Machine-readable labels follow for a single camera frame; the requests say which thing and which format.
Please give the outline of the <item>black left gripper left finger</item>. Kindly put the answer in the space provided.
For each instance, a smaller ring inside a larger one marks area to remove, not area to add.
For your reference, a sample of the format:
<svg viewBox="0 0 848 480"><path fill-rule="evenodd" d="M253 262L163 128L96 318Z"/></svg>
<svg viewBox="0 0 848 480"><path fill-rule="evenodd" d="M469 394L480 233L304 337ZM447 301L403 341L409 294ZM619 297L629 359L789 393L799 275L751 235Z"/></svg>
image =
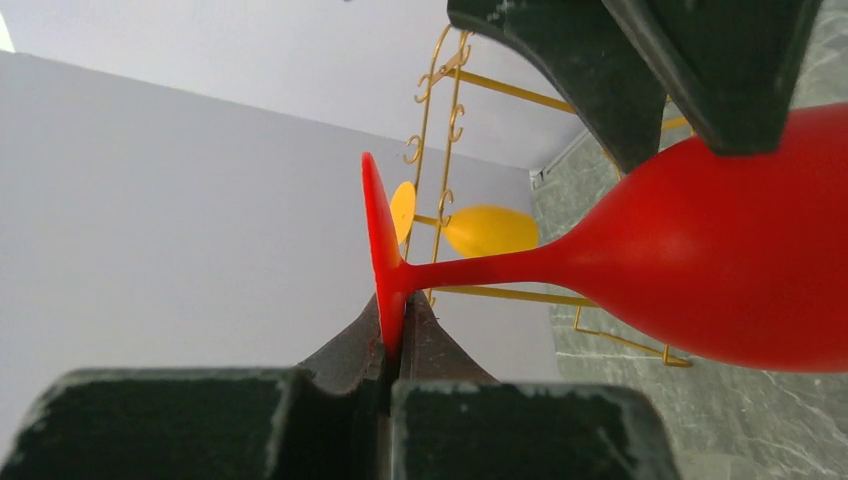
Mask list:
<svg viewBox="0 0 848 480"><path fill-rule="evenodd" d="M290 367L78 369L31 404L5 479L366 479L377 307Z"/></svg>

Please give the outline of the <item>orange plastic goblet back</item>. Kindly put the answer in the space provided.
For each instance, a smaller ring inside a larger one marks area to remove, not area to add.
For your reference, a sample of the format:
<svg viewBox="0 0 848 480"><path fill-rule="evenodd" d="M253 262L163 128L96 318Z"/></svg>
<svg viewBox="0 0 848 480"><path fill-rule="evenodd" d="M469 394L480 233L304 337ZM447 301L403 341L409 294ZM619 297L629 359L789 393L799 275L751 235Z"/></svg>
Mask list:
<svg viewBox="0 0 848 480"><path fill-rule="evenodd" d="M534 218L516 210L480 204L459 209L442 218L424 216L416 210L414 184L400 184L390 201L398 243L404 243L410 237L413 225L420 223L438 228L448 244L465 258L531 250L539 245Z"/></svg>

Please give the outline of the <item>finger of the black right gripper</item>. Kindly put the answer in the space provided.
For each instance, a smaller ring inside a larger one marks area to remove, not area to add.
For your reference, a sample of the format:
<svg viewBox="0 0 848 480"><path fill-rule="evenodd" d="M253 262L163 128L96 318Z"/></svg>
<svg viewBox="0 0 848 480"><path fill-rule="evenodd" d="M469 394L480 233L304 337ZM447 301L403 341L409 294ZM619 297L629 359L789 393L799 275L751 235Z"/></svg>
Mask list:
<svg viewBox="0 0 848 480"><path fill-rule="evenodd" d="M453 0L447 15L533 64L623 173L658 153L666 92L602 2Z"/></svg>
<svg viewBox="0 0 848 480"><path fill-rule="evenodd" d="M821 2L607 1L604 6L714 153L776 150Z"/></svg>

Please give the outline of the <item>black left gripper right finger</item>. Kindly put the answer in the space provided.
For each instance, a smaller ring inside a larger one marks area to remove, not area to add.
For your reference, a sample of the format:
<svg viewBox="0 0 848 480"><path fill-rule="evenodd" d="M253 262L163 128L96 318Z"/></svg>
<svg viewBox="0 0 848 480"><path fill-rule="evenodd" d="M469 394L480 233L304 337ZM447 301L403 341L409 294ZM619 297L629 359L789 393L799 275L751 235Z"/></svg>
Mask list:
<svg viewBox="0 0 848 480"><path fill-rule="evenodd" d="M403 308L392 387L395 479L677 479L662 419L640 391L500 382L439 325L421 293Z"/></svg>

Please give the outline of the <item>red plastic goblet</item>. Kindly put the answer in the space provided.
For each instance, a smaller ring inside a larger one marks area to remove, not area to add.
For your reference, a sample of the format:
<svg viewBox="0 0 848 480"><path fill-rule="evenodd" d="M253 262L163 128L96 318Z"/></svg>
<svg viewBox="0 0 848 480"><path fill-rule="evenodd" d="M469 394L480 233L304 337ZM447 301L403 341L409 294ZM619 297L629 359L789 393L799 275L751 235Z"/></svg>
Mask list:
<svg viewBox="0 0 848 480"><path fill-rule="evenodd" d="M380 329L400 354L415 291L536 282L579 293L662 343L725 364L847 369L847 107L788 114L777 149L731 157L687 138L566 234L516 253L412 265L376 163L361 158Z"/></svg>

